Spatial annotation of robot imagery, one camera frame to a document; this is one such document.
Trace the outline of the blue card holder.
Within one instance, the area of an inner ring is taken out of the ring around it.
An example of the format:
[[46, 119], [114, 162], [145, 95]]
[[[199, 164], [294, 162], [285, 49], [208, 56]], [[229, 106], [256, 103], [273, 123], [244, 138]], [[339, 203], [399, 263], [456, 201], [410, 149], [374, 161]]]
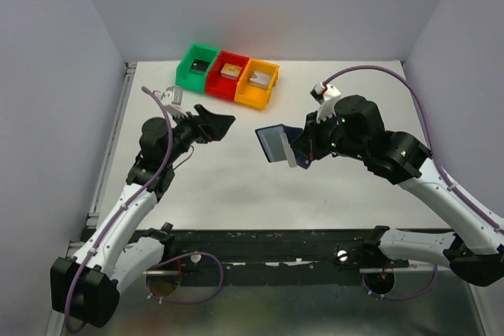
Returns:
[[269, 163], [286, 161], [290, 168], [308, 169], [311, 165], [309, 158], [291, 147], [292, 142], [301, 134], [301, 128], [284, 124], [261, 127], [255, 130], [255, 135]]

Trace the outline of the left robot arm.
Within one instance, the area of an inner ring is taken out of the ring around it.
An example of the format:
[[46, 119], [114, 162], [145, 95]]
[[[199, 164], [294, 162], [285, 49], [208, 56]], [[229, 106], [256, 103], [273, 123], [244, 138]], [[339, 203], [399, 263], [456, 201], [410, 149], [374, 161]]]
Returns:
[[171, 185], [174, 162], [195, 143], [220, 141], [235, 123], [234, 116], [212, 113], [200, 104], [195, 112], [165, 114], [143, 123], [139, 154], [112, 210], [73, 255], [53, 262], [52, 308], [64, 315], [69, 332], [81, 330], [69, 323], [71, 319], [104, 327], [121, 294], [146, 269], [165, 269], [173, 263], [175, 251], [167, 245], [167, 231], [149, 231], [135, 243], [130, 239]]

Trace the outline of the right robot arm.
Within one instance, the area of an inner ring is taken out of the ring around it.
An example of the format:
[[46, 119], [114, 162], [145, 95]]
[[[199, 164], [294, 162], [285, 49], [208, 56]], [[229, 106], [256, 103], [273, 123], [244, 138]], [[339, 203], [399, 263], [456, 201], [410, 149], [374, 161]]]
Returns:
[[400, 186], [446, 222], [442, 234], [375, 227], [362, 247], [364, 261], [378, 267], [393, 260], [416, 260], [449, 268], [475, 286], [503, 277], [503, 233], [489, 209], [477, 215], [463, 202], [467, 193], [449, 183], [435, 166], [431, 150], [404, 131], [388, 131], [375, 102], [351, 95], [336, 102], [334, 113], [318, 121], [306, 117], [292, 149], [308, 162], [327, 155], [361, 161], [374, 175]]

